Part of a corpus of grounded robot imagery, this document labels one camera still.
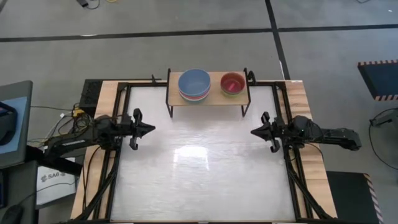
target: small wooden table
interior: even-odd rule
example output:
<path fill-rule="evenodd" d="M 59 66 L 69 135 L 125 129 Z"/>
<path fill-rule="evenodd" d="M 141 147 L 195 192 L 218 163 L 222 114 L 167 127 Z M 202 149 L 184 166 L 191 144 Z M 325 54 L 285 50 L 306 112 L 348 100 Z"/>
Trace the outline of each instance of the small wooden table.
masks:
<path fill-rule="evenodd" d="M 178 80 L 183 72 L 170 72 L 167 76 L 168 87 L 166 95 L 166 105 L 169 109 L 170 117 L 173 117 L 174 106 L 226 106 L 226 105 L 237 105 L 242 107 L 242 115 L 246 115 L 248 111 L 251 99 L 250 91 L 248 87 L 247 74 L 244 72 L 234 72 L 240 74 L 246 85 L 243 91 L 234 96 L 226 96 L 221 89 L 221 78 L 228 72 L 208 72 L 210 75 L 210 90 L 209 95 L 199 103 L 189 103 L 180 96 L 180 90 L 178 88 Z"/>
<path fill-rule="evenodd" d="M 129 82 L 129 83 L 151 83 L 152 81 L 103 81 L 101 92 L 99 94 L 98 105 L 96 108 L 96 115 L 95 117 L 99 117 L 103 114 L 112 115 L 114 101 L 116 98 L 116 92 L 119 82 Z M 167 81 L 158 81 L 158 83 L 166 83 Z M 302 81 L 285 81 L 287 94 L 290 103 L 290 109 L 292 111 L 292 116 L 302 115 L 308 118 L 312 118 L 310 107 L 308 105 L 307 95 L 305 93 L 304 84 Z M 282 94 L 279 94 L 280 97 L 280 107 L 282 111 L 284 111 L 284 101 L 282 99 Z M 91 146 L 86 151 L 85 156 L 85 166 L 83 172 L 87 173 L 87 167 L 91 155 L 93 155 L 97 146 Z M 94 197 L 95 193 L 98 190 L 98 184 L 100 182 L 101 170 L 104 161 L 104 154 L 105 151 L 99 150 L 94 156 L 91 162 L 90 167 L 90 174 L 89 174 L 89 181 L 87 183 L 87 191 L 86 197 L 87 201 L 91 201 Z M 336 216 L 335 204 L 333 203 L 333 198 L 330 192 L 328 177 L 326 176 L 325 166 L 323 164 L 322 154 L 312 146 L 306 146 L 300 150 L 300 155 L 302 159 L 303 170 L 305 174 L 305 181 L 307 183 L 307 188 L 310 193 L 313 195 L 315 200 L 323 207 L 323 209 L 331 216 Z M 109 160 L 108 171 L 110 171 L 113 162 L 114 162 L 114 153 L 111 154 L 111 158 Z M 301 213 L 301 217 L 307 217 L 305 211 L 305 204 L 303 200 L 303 196 L 301 191 L 297 189 L 297 196 L 298 196 L 298 204 Z M 106 206 L 108 203 L 108 194 L 109 188 L 104 193 L 104 196 L 101 201 L 101 208 L 99 211 L 99 218 L 105 218 L 106 214 Z M 83 190 L 83 181 L 79 182 L 75 203 L 73 204 L 71 218 L 75 218 L 79 216 L 82 211 L 82 201 L 84 196 Z"/>

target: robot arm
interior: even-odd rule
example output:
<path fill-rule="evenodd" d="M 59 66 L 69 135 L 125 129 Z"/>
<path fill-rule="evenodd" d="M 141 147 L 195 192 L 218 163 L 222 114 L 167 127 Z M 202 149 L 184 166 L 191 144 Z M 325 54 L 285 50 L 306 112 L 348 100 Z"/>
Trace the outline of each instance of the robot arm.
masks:
<path fill-rule="evenodd" d="M 52 161 L 75 149 L 93 145 L 99 145 L 105 150 L 114 150 L 120 137 L 124 136 L 132 136 L 130 147 L 137 150 L 137 138 L 153 131 L 155 126 L 142 122 L 140 109 L 134 110 L 133 117 L 134 121 L 131 120 L 131 116 L 124 114 L 121 116 L 121 122 L 117 123 L 116 118 L 102 115 L 77 133 L 50 138 L 45 144 L 48 146 L 45 158 Z"/>
<path fill-rule="evenodd" d="M 304 116 L 296 116 L 288 124 L 285 124 L 282 118 L 275 118 L 272 123 L 269 119 L 268 112 L 264 112 L 261 116 L 263 125 L 252 130 L 251 134 L 265 141 L 272 141 L 272 152 L 277 152 L 280 148 L 275 138 L 285 139 L 289 149 L 293 146 L 303 148 L 304 144 L 309 142 L 339 145 L 352 151 L 357 151 L 362 146 L 358 134 L 351 129 L 323 129 Z"/>

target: blue mat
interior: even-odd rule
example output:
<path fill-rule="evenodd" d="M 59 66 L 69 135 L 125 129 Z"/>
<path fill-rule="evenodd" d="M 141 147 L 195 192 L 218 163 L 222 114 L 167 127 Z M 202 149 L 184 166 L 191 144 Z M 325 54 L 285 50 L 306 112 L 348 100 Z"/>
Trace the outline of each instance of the blue mat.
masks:
<path fill-rule="evenodd" d="M 4 154 L 7 152 L 14 152 L 18 150 L 19 138 L 21 136 L 22 122 L 24 121 L 24 116 L 25 116 L 26 101 L 27 101 L 26 96 L 2 101 L 2 103 L 5 103 L 15 108 L 15 110 L 18 112 L 18 118 L 17 118 L 17 126 L 14 137 L 13 139 L 11 139 L 11 141 L 8 144 L 0 146 L 0 154 Z"/>

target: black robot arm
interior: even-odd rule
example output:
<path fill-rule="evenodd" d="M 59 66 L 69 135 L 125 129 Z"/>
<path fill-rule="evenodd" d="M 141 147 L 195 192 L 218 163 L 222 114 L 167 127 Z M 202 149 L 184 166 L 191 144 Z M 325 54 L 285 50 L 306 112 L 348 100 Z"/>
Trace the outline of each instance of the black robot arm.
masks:
<path fill-rule="evenodd" d="M 288 124 L 285 124 L 282 118 L 275 118 L 275 121 L 270 123 L 269 118 L 268 112 L 264 112 L 261 116 L 262 126 L 252 130 L 251 133 L 265 141 L 271 141 L 271 152 L 277 152 L 280 149 L 279 141 L 276 140 L 276 138 L 281 138 L 284 147 L 287 149 L 293 149 L 295 147 L 300 149 L 304 147 L 305 143 L 310 142 L 339 145 L 352 151 L 357 151 L 361 147 L 358 134 L 351 129 L 323 129 L 311 119 L 304 116 L 296 116 L 289 121 Z M 321 219 L 332 219 L 332 217 L 319 206 L 306 186 L 299 179 L 289 157 L 286 157 L 285 161 L 287 163 L 287 174 L 302 191 L 303 196 L 312 206 L 318 217 Z"/>
<path fill-rule="evenodd" d="M 142 113 L 138 108 L 134 110 L 133 117 L 134 121 L 128 114 L 123 114 L 120 123 L 117 123 L 117 118 L 102 115 L 81 131 L 50 138 L 45 143 L 48 147 L 45 158 L 52 161 L 75 149 L 94 145 L 99 145 L 105 150 L 114 150 L 119 145 L 120 138 L 124 136 L 132 136 L 130 147 L 137 150 L 137 138 L 153 131 L 155 126 L 142 122 Z"/>
<path fill-rule="evenodd" d="M 261 116 L 263 125 L 251 131 L 265 141 L 272 141 L 272 152 L 277 152 L 280 144 L 275 138 L 283 138 L 286 146 L 303 148 L 305 143 L 334 144 L 345 149 L 357 151 L 362 145 L 358 134 L 346 128 L 324 129 L 315 124 L 311 119 L 304 116 L 296 116 L 288 124 L 282 118 L 275 118 L 269 122 L 268 112 Z"/>

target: concrete floor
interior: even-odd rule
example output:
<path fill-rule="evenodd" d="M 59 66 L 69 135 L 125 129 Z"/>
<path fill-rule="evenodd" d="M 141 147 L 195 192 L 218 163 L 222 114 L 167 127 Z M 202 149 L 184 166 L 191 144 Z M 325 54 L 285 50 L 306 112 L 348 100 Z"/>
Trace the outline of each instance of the concrete floor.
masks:
<path fill-rule="evenodd" d="M 398 2 L 372 0 L 271 1 L 279 27 L 393 24 Z M 268 28 L 264 1 L 104 0 L 97 10 L 75 1 L 8 0 L 0 12 L 0 37 L 114 34 L 195 29 Z M 368 119 L 394 102 L 373 101 L 356 64 L 398 58 L 398 30 L 281 33 L 290 76 L 304 80 L 314 120 L 321 126 L 353 128 L 361 137 L 358 152 L 322 146 L 327 170 L 371 175 L 384 223 L 395 223 L 398 172 L 373 154 Z M 71 108 L 86 78 L 165 78 L 166 69 L 253 70 L 257 78 L 280 80 L 271 33 L 63 40 L 0 43 L 0 84 L 34 82 L 33 105 Z M 29 138 L 44 137 L 59 112 L 32 109 Z M 398 167 L 390 126 L 373 131 L 378 150 Z M 40 223 L 69 217 L 73 200 L 40 210 Z"/>

